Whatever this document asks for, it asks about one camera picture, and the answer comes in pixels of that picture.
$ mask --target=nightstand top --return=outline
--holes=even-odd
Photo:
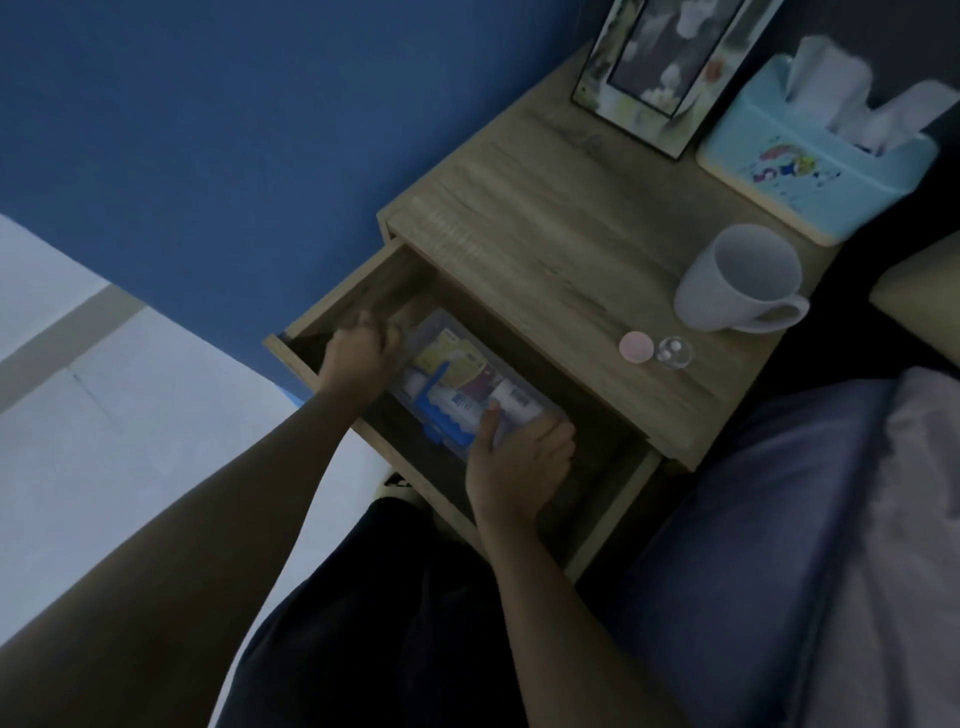
[[[673,313],[694,257],[756,223],[796,248],[809,294],[836,249],[570,102],[577,54],[380,213],[400,235],[670,458],[695,469],[780,334],[701,333]],[[629,364],[627,331],[679,335],[693,361]]]

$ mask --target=wooden nightstand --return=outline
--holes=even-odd
[[[383,209],[385,248],[266,345],[315,386],[325,343],[360,308],[415,326],[442,306],[577,425],[573,473],[540,532],[573,579],[660,465],[696,469],[780,340],[690,331],[684,270],[722,229],[757,223],[797,249],[809,294],[835,249],[803,240],[700,170],[569,102],[578,54]],[[680,334],[675,371],[617,351],[630,330]],[[465,467],[391,395],[354,429],[477,550]]]

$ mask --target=white mug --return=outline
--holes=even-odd
[[[810,301],[797,295],[803,280],[804,269],[790,243],[760,225],[734,225],[693,261],[673,309],[698,331],[779,331],[798,324],[810,309]],[[797,311],[776,321],[756,319],[782,305]]]

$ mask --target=pink lid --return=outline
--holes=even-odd
[[[643,331],[631,331],[620,339],[620,355],[631,364],[642,364],[654,355],[654,340]]]

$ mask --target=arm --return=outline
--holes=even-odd
[[[0,647],[11,725],[206,725],[326,466],[401,349],[369,316],[317,394],[137,531]]]
[[[564,576],[534,517],[569,472],[573,425],[543,417],[492,449],[484,416],[467,489],[496,574],[516,676],[532,728],[681,728],[680,711],[613,644]]]

